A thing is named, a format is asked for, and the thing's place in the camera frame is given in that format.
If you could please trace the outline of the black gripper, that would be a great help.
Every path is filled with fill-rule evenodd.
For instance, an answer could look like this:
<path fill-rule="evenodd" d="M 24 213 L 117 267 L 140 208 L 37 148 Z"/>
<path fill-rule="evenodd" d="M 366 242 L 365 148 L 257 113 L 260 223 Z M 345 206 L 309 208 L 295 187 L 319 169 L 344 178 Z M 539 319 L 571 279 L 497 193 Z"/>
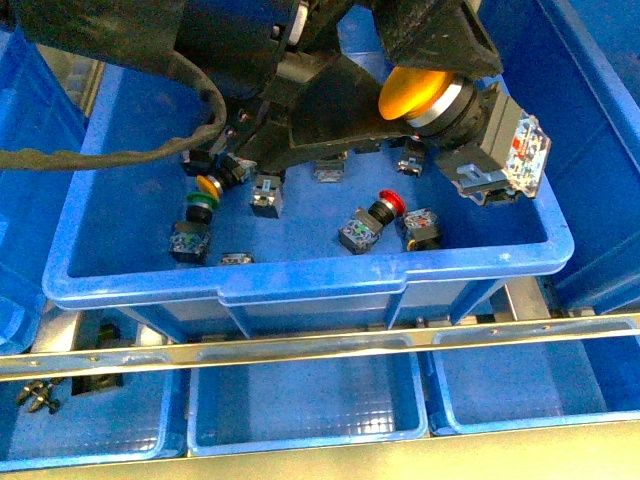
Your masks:
<path fill-rule="evenodd" d="M 39 44 L 153 74 L 197 93 L 205 106 L 190 134 L 148 151 L 84 157 L 17 152 L 30 170 L 145 164 L 218 146 L 280 171 L 413 134 L 378 109 L 381 85 L 343 55 L 337 25 L 350 8 L 322 14 L 300 1 L 18 1 L 14 24 Z"/>

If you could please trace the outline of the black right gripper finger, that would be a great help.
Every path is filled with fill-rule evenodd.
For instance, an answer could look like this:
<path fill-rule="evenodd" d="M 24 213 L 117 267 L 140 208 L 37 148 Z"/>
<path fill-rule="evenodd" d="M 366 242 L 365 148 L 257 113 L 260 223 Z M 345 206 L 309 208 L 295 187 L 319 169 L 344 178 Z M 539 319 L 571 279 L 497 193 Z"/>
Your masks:
<path fill-rule="evenodd" d="M 501 56 L 469 2 L 372 3 L 376 32 L 396 67 L 446 71 L 477 80 L 503 72 Z"/>

